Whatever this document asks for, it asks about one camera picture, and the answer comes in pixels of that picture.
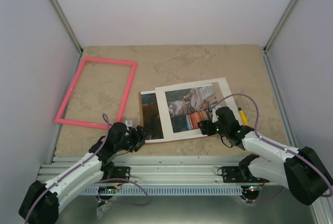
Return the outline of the cat photo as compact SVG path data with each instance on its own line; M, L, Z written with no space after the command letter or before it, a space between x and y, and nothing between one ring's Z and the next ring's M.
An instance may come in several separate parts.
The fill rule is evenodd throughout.
M170 120L170 133L173 137L192 135L194 130L199 129L198 122L212 119L210 105L217 102L212 84L169 90L164 94L166 99L164 107L168 108L169 114L159 113L159 119L161 121L165 117Z

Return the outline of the white mat board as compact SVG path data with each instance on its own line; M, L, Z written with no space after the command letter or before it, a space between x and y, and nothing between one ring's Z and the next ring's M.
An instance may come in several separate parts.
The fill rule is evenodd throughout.
M200 138L198 123L216 121L217 102L231 94L226 78L188 82L155 88L163 132L160 141Z

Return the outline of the yellow screwdriver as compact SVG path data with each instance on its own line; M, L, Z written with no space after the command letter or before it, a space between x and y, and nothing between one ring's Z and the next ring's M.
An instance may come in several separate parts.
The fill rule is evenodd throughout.
M238 111L239 111L239 115L240 115L240 117L242 119L243 124L244 125L248 125L248 120L247 120L247 118L246 118L246 116L245 116L244 111L242 110L242 108L239 107Z

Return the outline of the brown backing board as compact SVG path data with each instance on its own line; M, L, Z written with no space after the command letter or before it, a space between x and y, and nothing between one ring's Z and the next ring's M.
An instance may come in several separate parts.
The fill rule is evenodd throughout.
M159 119L158 103L156 99L156 93L154 90L141 91L139 93L139 105L140 105L140 124L148 129L148 137L146 143L164 143L171 141L179 141L186 139L194 139L204 137L202 134L193 134L184 137L164 138L161 122Z

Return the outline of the pink picture frame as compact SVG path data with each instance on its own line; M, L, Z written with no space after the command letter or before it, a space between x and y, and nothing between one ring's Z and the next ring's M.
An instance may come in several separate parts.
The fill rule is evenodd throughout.
M136 72L137 68L137 62L136 61L129 61L129 60L118 60L118 59L105 59L105 58L96 58L96 57L83 57L81 59L80 64L78 65L78 68L74 74L74 77L70 83L70 86L64 96L64 99L58 109L58 112L56 113L54 122L57 124L62 124L62 125L72 125L72 126L78 126L78 127L87 127L87 128L94 128L94 129L107 129L106 124L99 124L99 123L93 123L93 122L85 122L85 121L78 121L78 120L70 120L63 118L63 114L65 112L65 108L69 102L70 96L76 86L76 83L78 82L80 75L83 71L83 68L87 62L97 62L97 63L107 63L107 64L116 64L116 65L125 65L131 67L130 73L126 82L126 86L124 89L124 93L122 96L122 100L120 103L120 107L117 113L116 121L119 122L122 119L125 106L127 103L127 99L129 97L130 89L132 86L132 82L134 79L134 75Z

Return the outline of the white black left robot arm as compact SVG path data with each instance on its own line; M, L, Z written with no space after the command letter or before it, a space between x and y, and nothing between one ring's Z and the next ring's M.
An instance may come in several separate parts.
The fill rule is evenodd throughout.
M128 182L129 172L118 172L114 158L120 151L137 152L150 133L142 126L116 122L73 166L46 181L32 183L19 208L25 223L55 223L64 208L97 182Z

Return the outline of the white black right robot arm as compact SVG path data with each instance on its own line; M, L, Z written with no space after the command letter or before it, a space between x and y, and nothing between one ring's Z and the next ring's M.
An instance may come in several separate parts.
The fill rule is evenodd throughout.
M231 147L250 152L237 167L221 168L225 183L272 182L288 189L304 205L332 196L332 177L313 149L284 146L261 136L254 128L240 125L229 107L218 108L212 120L198 126L202 134L219 135Z

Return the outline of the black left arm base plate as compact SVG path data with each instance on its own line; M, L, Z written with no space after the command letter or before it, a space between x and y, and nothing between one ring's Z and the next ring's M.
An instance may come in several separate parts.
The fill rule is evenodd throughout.
M102 180L114 178L129 179L130 173L131 168L129 166L111 166L104 170Z

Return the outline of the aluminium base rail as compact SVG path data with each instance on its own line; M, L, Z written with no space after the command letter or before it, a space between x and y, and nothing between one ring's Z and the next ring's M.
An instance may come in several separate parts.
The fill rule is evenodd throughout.
M223 185L222 166L237 166L244 156L120 155L115 166L129 166L130 180L141 186Z

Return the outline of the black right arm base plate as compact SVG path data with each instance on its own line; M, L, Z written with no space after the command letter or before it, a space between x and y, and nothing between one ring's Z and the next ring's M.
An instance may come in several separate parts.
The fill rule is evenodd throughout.
M249 169L239 166L222 166L217 173L223 177L224 183L263 183L265 179L257 178Z

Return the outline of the right aluminium corner post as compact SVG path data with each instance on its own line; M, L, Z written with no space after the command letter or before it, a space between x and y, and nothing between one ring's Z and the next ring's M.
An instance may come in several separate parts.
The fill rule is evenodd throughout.
M268 54L270 48L273 46L275 40L279 36L280 32L282 31L283 27L287 23L288 19L290 18L291 14L295 10L299 0L290 0L286 9L284 10L282 16L280 17L276 27L273 30L273 33L270 35L266 45L263 47L263 53L265 55Z

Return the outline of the aluminium corner post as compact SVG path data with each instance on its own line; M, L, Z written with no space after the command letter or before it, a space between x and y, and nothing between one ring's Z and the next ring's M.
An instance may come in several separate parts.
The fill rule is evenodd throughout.
M273 30L273 33L270 35L266 45L263 47L263 53L265 55L268 54L270 48L273 46L275 40L279 36L280 32L282 31L283 27L287 23L288 19L290 18L291 14L295 10L299 0L290 0L286 9L284 10L282 16L280 17L276 27Z
M52 6L52 8L55 11L56 16L60 20L63 28L65 29L68 37L70 38L71 42L73 43L74 47L78 51L78 53L81 55L83 52L83 48L81 47L78 38L76 37L64 11L61 8L61 5L59 4L58 0L48 0Z

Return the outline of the left aluminium corner post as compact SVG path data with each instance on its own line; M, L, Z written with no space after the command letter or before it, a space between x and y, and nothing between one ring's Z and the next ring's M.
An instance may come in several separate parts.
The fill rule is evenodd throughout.
M65 29L68 37L70 38L71 42L73 43L74 47L78 51L78 53L81 55L83 52L83 48L81 47L78 38L76 37L64 11L61 8L61 5L59 4L58 0L48 0L52 6L52 8L55 11L56 16L60 20L63 28Z

